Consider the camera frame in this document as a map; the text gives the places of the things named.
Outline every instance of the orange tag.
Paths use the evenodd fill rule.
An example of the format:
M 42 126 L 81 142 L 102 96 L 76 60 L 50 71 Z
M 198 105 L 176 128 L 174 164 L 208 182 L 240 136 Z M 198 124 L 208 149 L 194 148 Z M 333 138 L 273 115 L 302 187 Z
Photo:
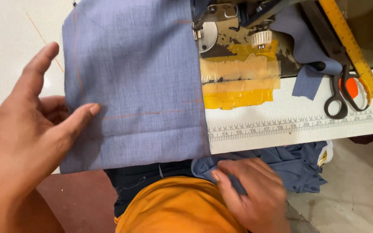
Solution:
M 341 88 L 341 81 L 342 79 L 339 79 L 339 89 Z M 346 89 L 348 89 L 348 93 L 349 95 L 351 96 L 351 98 L 355 98 L 358 96 L 358 86 L 356 84 L 356 81 L 353 77 L 349 78 L 347 81 L 346 81 Z

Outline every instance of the hand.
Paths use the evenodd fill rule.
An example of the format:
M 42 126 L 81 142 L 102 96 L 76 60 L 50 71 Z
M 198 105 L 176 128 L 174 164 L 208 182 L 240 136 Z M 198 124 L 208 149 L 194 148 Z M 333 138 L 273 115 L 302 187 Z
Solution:
M 236 176 L 247 195 L 238 194 L 226 174 Z M 282 180 L 260 159 L 220 161 L 211 172 L 225 204 L 251 232 L 290 233 L 285 217 L 286 190 Z
M 39 98 L 44 73 L 59 46 L 44 47 L 24 68 L 0 106 L 0 203 L 21 201 L 56 167 L 86 124 L 100 111 L 85 104 L 68 115 L 61 96 Z

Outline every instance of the metal plate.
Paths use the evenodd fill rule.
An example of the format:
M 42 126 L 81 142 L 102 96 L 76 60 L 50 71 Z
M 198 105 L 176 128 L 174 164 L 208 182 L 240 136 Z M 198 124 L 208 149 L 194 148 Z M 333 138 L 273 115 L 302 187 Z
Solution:
M 218 38 L 218 28 L 215 22 L 205 22 L 201 29 L 201 38 L 198 39 L 199 53 L 210 50 Z

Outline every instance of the fabric scrap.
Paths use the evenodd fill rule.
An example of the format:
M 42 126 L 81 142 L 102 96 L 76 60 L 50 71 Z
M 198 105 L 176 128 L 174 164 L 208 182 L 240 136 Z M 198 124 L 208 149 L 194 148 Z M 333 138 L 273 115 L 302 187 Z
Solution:
M 342 72 L 342 65 L 323 52 L 295 5 L 277 13 L 276 21 L 271 24 L 270 29 L 291 35 L 294 39 L 293 57 L 298 63 L 305 64 L 297 75 L 292 96 L 304 96 L 313 100 L 324 75 Z M 321 62 L 320 67 L 317 64 L 309 65 L 313 62 Z
M 325 146 L 327 146 L 327 142 L 320 141 L 217 154 L 194 159 L 191 163 L 191 170 L 195 177 L 207 179 L 217 184 L 211 176 L 211 171 L 217 169 L 218 161 L 260 157 L 282 179 L 283 185 L 288 191 L 319 193 L 320 185 L 327 183 L 319 175 L 322 172 L 322 167 L 318 166 L 319 155 Z M 245 194 L 245 188 L 236 177 L 231 179 L 231 176 L 229 174 L 232 186 L 238 193 Z
M 61 173 L 209 155 L 189 0 L 82 0 L 63 24 L 65 98 L 101 112 Z

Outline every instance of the scissors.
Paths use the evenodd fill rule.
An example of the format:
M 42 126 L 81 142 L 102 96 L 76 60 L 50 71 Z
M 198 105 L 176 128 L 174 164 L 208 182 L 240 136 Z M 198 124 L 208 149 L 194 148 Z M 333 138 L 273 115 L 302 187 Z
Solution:
M 300 3 L 304 16 L 309 20 L 310 25 L 316 32 L 316 35 L 322 47 L 326 51 L 327 55 L 339 62 L 342 65 L 342 72 L 340 74 L 331 76 L 331 90 L 332 97 L 330 97 L 324 104 L 324 112 L 326 115 L 335 120 L 344 119 L 348 115 L 348 105 L 346 100 L 350 105 L 358 112 L 365 111 L 369 108 L 370 102 L 366 104 L 364 109 L 358 107 L 354 99 L 350 96 L 348 89 L 346 87 L 346 82 L 351 77 L 359 78 L 358 75 L 352 75 L 349 73 L 351 67 L 351 60 L 349 59 L 348 54 L 346 53 L 346 48 L 341 44 L 339 38 L 335 35 L 333 28 L 328 23 L 328 19 L 320 9 L 320 6 L 316 1 L 305 1 Z M 313 62 L 309 65 L 315 67 L 318 71 L 324 70 L 324 62 Z M 329 113 L 329 106 L 332 102 L 338 101 L 341 104 L 339 112 L 335 115 Z

